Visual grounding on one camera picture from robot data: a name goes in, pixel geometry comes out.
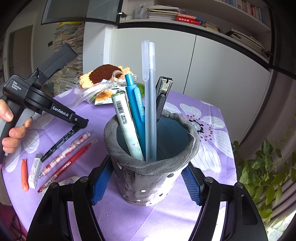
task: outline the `black marker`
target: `black marker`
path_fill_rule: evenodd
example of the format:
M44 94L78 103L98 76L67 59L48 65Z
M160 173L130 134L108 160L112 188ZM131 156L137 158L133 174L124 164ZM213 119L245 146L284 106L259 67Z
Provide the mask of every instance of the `black marker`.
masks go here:
M56 144L54 144L48 152L44 154L44 156L41 158L41 162L44 162L52 153L54 153L62 144L65 143L71 136L73 136L76 132L78 132L81 129L79 126L73 126L72 130L69 131L66 135L64 135Z

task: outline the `brown crochet center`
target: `brown crochet center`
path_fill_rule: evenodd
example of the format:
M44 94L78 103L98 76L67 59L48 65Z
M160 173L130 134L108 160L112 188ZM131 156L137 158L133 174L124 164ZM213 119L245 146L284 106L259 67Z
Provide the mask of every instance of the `brown crochet center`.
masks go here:
M114 71L119 70L120 68L111 65L111 64L104 64L100 67L96 68L91 74L89 75L89 79L94 83L100 83L102 80L109 80L112 77Z

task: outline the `tablecloth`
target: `tablecloth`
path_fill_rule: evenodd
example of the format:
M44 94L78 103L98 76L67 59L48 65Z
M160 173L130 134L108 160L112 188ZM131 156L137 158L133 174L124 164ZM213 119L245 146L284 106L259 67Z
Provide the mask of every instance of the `tablecloth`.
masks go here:
M55 99L63 104L70 104L77 93L78 89L71 89ZM183 115L198 130L200 149L191 160L193 165L203 170L205 176L212 176L220 183L233 185L236 182L234 159L220 110L211 104L173 91L168 96L165 109ZM88 126L63 144L43 163L42 168L85 131L93 129L93 136L98 139L98 142L60 175L56 179L57 182L75 175L87 176L108 154L103 132L106 123L115 115L113 105L95 106L84 102L74 111L89 119ZM5 164L2 165L3 178L11 203L27 230L43 196L42 193L37 193L37 189L45 180L39 180L36 189L30 188L29 191L24 192L21 187L21 159L27 159L29 172L35 155L44 154L71 128L71 124L50 114L35 115L31 127L16 152L8 155ZM52 172L64 162L59 163ZM192 232L199 211L200 207L190 199L181 176L164 200L154 206L139 207L124 201L113 174L103 199L94 206L98 223L107 241L185 241ZM74 240L81 240L72 203L69 203L69 215ZM221 203L213 240L220 240L224 215L225 204Z

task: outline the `ribbon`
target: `ribbon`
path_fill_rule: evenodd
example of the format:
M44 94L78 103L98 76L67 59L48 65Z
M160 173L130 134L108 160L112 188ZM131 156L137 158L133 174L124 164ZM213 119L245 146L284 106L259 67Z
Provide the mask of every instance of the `ribbon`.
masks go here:
M122 78L116 78L115 76L117 74L122 74ZM136 75L133 75L134 82L137 82L138 77ZM99 95L104 90L108 88L113 88L116 86L125 86L126 85L126 79L124 77L124 73L116 70L112 74L111 80L102 80L102 82L94 84L88 88L83 89L78 93L76 96L75 101L72 104L67 105L68 108L73 109L80 105L83 101L86 101L88 103L91 103L93 101L93 97Z

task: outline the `sunflower picture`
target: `sunflower picture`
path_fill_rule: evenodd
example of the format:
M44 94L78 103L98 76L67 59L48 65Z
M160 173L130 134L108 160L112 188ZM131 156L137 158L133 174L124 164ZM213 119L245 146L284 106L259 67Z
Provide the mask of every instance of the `sunflower picture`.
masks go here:
M104 90L96 97L96 101L105 101L105 100L109 99L111 97L111 95L113 95L113 93L111 91Z

